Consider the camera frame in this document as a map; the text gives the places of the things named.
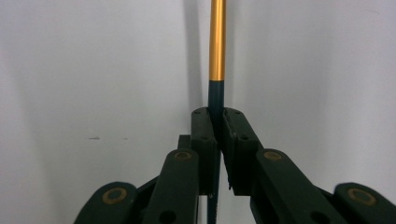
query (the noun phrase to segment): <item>yellow metal tube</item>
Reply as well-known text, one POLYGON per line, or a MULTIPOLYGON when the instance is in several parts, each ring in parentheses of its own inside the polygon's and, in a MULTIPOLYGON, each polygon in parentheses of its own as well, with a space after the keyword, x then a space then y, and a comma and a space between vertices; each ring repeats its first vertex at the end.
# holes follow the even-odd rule
POLYGON ((224 80, 226 0, 212 0, 210 19, 209 80, 224 80))

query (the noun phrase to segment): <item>white wall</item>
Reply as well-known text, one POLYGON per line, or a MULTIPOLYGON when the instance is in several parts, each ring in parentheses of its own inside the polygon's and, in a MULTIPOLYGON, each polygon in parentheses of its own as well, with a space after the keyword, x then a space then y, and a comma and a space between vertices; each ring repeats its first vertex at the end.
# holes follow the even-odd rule
MULTIPOLYGON (((396 2, 227 15, 226 105, 317 186, 395 203, 396 2)), ((0 222, 71 223, 104 184, 157 175, 206 104, 209 16, 210 1, 1 1, 0 222)), ((220 187, 219 223, 253 223, 224 170, 220 187)))

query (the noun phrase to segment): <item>white background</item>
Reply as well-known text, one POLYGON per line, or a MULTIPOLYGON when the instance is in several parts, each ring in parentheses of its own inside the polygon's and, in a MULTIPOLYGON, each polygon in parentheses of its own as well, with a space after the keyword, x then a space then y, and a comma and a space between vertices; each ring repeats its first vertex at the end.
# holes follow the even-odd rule
MULTIPOLYGON (((207 103, 209 16, 209 0, 1 1, 0 223, 72 223, 104 184, 156 176, 207 103)), ((396 2, 229 0, 227 16, 226 106, 315 185, 395 203, 396 2)), ((220 182, 219 223, 254 223, 220 182)))

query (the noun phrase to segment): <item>rod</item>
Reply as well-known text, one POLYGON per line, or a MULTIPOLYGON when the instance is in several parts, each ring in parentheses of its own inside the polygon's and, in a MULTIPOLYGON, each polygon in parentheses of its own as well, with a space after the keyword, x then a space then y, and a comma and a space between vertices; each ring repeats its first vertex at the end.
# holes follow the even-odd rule
POLYGON ((215 137, 218 141, 218 153, 213 181, 213 192, 207 199, 207 223, 216 224, 219 200, 219 171, 221 160, 221 126, 224 110, 224 71, 225 71, 225 22, 226 0, 212 0, 210 17, 209 46, 209 93, 208 111, 215 137))

